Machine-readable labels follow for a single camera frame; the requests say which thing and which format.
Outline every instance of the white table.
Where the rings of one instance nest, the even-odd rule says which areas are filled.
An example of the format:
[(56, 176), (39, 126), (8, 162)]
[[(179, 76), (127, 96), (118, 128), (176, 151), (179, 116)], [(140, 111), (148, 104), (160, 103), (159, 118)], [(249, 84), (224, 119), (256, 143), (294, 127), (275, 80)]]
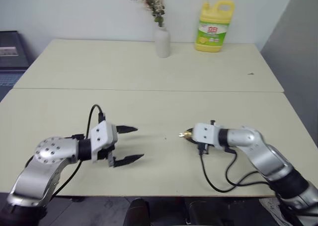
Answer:
[(54, 40), (14, 88), (283, 92), (254, 44), (171, 49), (161, 59), (152, 42)]
[[(263, 185), (240, 187), (227, 194), (208, 186), (196, 146), (180, 139), (178, 133), (211, 119), (227, 128), (255, 127), (307, 180), (318, 185), (318, 150), (282, 93), (13, 89), (0, 103), (0, 191), (11, 189), (41, 140), (84, 133), (95, 103), (114, 124), (139, 128), (119, 136), (114, 152), (118, 159), (139, 153), (145, 156), (117, 168), (109, 168), (104, 160), (86, 161), (63, 195), (272, 196)], [(232, 180), (253, 170), (238, 152)], [(216, 149), (204, 155), (208, 175), (218, 187), (228, 187), (224, 170), (232, 157)], [(75, 166), (63, 171), (62, 183)]]

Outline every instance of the robotic arm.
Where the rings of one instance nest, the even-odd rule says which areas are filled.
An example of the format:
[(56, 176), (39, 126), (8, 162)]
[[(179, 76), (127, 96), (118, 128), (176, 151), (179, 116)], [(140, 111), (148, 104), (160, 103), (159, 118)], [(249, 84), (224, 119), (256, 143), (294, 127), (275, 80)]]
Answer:
[(211, 122), (198, 123), (192, 133), (185, 132), (180, 137), (191, 137), (206, 147), (239, 148), (275, 191), (287, 219), (297, 215), (304, 225), (318, 223), (318, 189), (305, 180), (275, 147), (266, 144), (260, 132), (247, 126), (225, 129)]
[(54, 196), (60, 174), (68, 164), (84, 160), (107, 159), (109, 166), (130, 164), (143, 156), (131, 155), (116, 160), (112, 151), (117, 133), (136, 131), (134, 127), (115, 126), (106, 120), (91, 130), (91, 138), (73, 135), (70, 138), (51, 137), (36, 147), (34, 156), (16, 180), (0, 212), (0, 225), (36, 226), (46, 215), (46, 205)]

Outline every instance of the green label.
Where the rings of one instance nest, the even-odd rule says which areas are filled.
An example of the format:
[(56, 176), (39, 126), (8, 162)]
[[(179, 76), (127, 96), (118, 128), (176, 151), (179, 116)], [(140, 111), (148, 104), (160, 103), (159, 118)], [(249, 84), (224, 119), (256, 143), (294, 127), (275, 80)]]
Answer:
[(228, 27), (228, 24), (200, 21), (196, 43), (207, 46), (222, 46)]

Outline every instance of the white vase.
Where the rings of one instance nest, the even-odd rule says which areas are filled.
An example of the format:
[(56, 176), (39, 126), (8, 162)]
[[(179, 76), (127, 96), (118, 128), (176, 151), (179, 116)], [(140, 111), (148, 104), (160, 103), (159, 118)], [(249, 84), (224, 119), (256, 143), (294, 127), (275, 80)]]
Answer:
[(165, 27), (157, 26), (155, 30), (156, 53), (160, 58), (170, 55), (170, 34)]

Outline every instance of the yellow bottle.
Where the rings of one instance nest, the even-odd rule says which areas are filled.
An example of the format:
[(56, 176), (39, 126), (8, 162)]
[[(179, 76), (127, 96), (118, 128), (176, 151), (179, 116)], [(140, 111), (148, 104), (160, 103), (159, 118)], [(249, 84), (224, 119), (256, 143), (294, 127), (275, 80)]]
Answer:
[[(221, 10), (224, 5), (230, 9)], [(209, 0), (203, 3), (195, 49), (206, 52), (220, 51), (233, 12), (234, 2), (231, 0), (218, 0), (213, 7), (210, 7)]]

